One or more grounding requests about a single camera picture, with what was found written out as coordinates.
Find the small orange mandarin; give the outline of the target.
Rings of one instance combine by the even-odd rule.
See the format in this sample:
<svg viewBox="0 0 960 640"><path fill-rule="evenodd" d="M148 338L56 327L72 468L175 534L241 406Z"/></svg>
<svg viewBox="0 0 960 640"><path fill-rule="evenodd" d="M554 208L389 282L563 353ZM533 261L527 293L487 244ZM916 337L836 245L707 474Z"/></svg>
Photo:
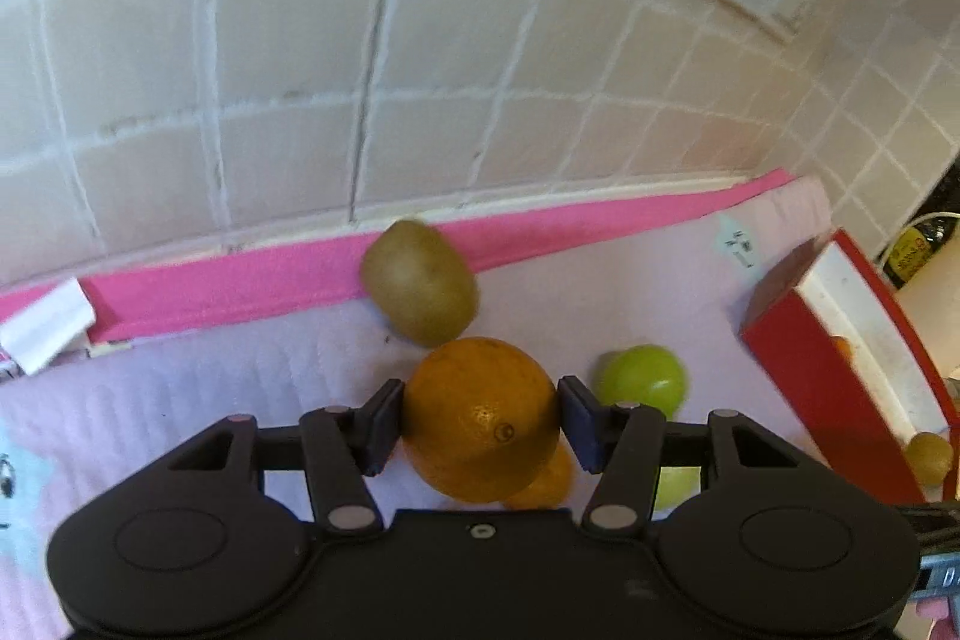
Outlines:
<svg viewBox="0 0 960 640"><path fill-rule="evenodd" d="M529 486L503 500L508 510L550 510L562 507L574 482L574 458L560 438L544 469Z"/></svg>

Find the dark sauce bottle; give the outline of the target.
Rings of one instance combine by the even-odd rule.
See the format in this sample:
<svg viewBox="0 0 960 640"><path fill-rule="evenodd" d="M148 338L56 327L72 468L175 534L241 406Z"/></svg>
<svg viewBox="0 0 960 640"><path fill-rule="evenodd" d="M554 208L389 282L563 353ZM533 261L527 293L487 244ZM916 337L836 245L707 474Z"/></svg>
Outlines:
<svg viewBox="0 0 960 640"><path fill-rule="evenodd" d="M905 286L950 241L957 227L957 211L921 214L901 227L877 262L887 281L895 289Z"/></svg>

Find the pink quilted mat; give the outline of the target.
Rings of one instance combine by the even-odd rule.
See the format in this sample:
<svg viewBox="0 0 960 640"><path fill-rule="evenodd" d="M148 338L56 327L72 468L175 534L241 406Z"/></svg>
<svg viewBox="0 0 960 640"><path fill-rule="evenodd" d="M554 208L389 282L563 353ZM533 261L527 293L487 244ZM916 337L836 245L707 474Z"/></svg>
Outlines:
<svg viewBox="0 0 960 640"><path fill-rule="evenodd" d="M485 271L472 330L521 347L552 377L589 378L636 344L677 354L690 377L683 417L737 408L793 442L804 427L739 339L766 269L830 225L823 185L800 177L659 230ZM230 414L291 425L309 409L355 406L408 377L420 351L370 304L140 342L2 388L2 632L67 633L46 546L73 510Z"/></svg>

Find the green lime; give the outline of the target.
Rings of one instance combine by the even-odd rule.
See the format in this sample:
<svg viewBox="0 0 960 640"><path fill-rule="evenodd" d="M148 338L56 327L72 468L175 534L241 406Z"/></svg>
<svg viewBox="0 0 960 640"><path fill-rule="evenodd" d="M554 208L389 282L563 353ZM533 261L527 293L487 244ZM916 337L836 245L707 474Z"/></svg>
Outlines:
<svg viewBox="0 0 960 640"><path fill-rule="evenodd" d="M667 512L700 492L700 466L664 466L659 473L654 510Z"/></svg>
<svg viewBox="0 0 960 640"><path fill-rule="evenodd" d="M605 406L646 404L672 419L688 392L685 365L657 344L630 347L608 360L594 381L594 393Z"/></svg>

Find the red white box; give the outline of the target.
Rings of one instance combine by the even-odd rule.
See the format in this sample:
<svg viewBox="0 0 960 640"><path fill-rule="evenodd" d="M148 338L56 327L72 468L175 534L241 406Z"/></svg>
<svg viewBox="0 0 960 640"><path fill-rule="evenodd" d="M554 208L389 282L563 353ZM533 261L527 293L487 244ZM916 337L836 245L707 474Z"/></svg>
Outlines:
<svg viewBox="0 0 960 640"><path fill-rule="evenodd" d="M907 460L924 432L957 447L947 383L844 230L799 245L766 273L740 337L844 479L889 503L958 497L957 464L924 487Z"/></svg>

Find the white plastic clip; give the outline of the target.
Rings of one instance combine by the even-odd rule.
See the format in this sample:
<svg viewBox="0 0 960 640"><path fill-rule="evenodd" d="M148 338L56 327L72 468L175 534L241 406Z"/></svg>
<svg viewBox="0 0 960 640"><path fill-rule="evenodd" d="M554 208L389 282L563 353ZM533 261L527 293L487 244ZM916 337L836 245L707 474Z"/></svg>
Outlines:
<svg viewBox="0 0 960 640"><path fill-rule="evenodd" d="M96 312L76 278L50 289L2 321L2 377L34 375L60 356L89 344Z"/></svg>

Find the brown kiwi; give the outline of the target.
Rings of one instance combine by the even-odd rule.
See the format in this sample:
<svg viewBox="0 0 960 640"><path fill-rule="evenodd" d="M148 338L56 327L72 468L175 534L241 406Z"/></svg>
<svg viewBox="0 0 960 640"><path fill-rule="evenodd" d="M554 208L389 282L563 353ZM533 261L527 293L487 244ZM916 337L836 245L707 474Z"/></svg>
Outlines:
<svg viewBox="0 0 960 640"><path fill-rule="evenodd" d="M905 448L905 459L919 486L937 487L955 463L952 445L934 432L918 432Z"/></svg>
<svg viewBox="0 0 960 640"><path fill-rule="evenodd" d="M423 347L459 338L480 308L480 287L464 257L429 224L400 220L359 264L364 292L395 333Z"/></svg>

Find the large orange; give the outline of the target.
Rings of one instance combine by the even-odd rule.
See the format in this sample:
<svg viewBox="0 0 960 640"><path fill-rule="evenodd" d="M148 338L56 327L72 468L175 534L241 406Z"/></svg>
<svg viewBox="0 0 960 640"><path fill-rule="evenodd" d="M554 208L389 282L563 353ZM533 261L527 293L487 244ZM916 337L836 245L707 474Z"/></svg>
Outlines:
<svg viewBox="0 0 960 640"><path fill-rule="evenodd" d="M526 489L558 445L556 386L537 360L501 339L433 349L404 388L404 452L435 491L464 503Z"/></svg>

